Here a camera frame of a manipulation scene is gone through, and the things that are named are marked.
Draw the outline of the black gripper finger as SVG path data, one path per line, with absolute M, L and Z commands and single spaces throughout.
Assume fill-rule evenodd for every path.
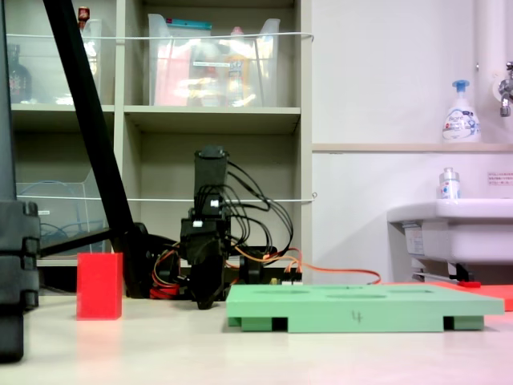
M 200 310 L 208 310 L 213 304 L 210 270 L 210 265 L 207 262 L 193 265 L 191 268 L 190 291 Z
M 208 308 L 223 296 L 224 293 L 224 267 L 225 259 L 215 257 L 209 263 L 209 283 L 208 283 Z

